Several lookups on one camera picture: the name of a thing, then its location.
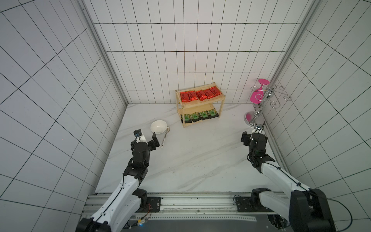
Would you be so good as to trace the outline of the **green tea bag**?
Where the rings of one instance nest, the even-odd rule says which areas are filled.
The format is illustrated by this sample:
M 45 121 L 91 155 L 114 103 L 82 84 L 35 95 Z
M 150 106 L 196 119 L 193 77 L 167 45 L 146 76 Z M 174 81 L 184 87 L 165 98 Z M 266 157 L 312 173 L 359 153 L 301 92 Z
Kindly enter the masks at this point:
M 199 112 L 199 116 L 202 120 L 206 120 L 206 119 L 209 119 L 209 114 L 208 114 L 208 111 L 202 111 L 202 112 Z
M 191 116 L 192 122 L 194 123 L 201 120 L 200 114 L 198 112 L 194 112 L 190 116 Z
M 216 111 L 215 108 L 207 111 L 207 113 L 208 113 L 208 118 L 213 119 L 213 118 L 218 118 L 219 117 L 219 114 L 218 114 L 218 112 Z
M 191 116 L 191 114 L 185 114 L 184 116 L 181 115 L 180 117 L 181 117 L 181 122 L 182 123 L 185 123 L 185 124 L 192 123 L 192 116 Z

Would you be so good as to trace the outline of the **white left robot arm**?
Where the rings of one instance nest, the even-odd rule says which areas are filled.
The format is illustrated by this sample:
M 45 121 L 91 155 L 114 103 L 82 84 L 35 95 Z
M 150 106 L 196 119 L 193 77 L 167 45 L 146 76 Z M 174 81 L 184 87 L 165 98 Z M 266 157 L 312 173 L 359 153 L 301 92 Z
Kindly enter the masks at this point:
M 90 218 L 82 218 L 77 232 L 120 232 L 137 211 L 150 210 L 147 192 L 139 186 L 144 180 L 150 161 L 150 152 L 160 143 L 156 134 L 147 141 L 140 129 L 134 131 L 135 139 L 130 143 L 132 158 L 123 177 L 108 200 Z

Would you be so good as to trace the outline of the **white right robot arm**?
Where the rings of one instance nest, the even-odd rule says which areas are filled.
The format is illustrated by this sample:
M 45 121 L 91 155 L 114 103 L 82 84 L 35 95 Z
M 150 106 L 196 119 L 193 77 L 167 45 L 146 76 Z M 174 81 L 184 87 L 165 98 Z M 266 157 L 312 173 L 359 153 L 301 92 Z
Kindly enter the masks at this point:
M 295 232 L 336 230 L 324 192 L 300 183 L 279 165 L 275 165 L 275 160 L 266 153 L 267 136 L 244 131 L 241 142 L 249 147 L 248 161 L 260 174 L 274 182 L 284 196 L 269 188 L 256 188 L 249 197 L 235 195 L 233 201 L 239 212 L 274 212 L 286 220 Z

